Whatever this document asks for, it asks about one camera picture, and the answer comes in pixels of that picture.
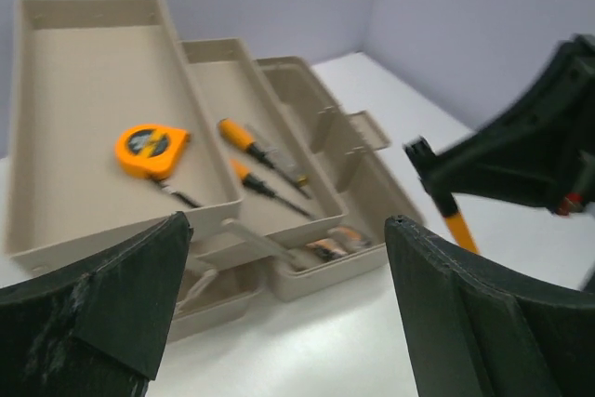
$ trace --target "toolbox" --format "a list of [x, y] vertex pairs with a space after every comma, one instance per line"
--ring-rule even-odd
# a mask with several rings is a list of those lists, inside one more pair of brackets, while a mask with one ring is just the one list
[[[288, 301], [380, 267], [384, 220], [421, 221], [377, 156], [390, 140], [369, 113], [345, 113], [300, 58], [180, 42], [163, 0], [19, 0], [14, 64], [5, 254], [43, 274], [185, 211], [194, 236], [169, 341], [240, 318], [267, 287]], [[225, 118], [295, 163], [311, 199], [227, 144]], [[114, 143], [143, 123], [191, 133], [167, 182], [202, 207], [117, 164]], [[315, 218], [246, 191], [232, 158]], [[337, 225], [370, 244], [327, 262], [304, 249]], [[317, 261], [288, 261], [305, 252]]]

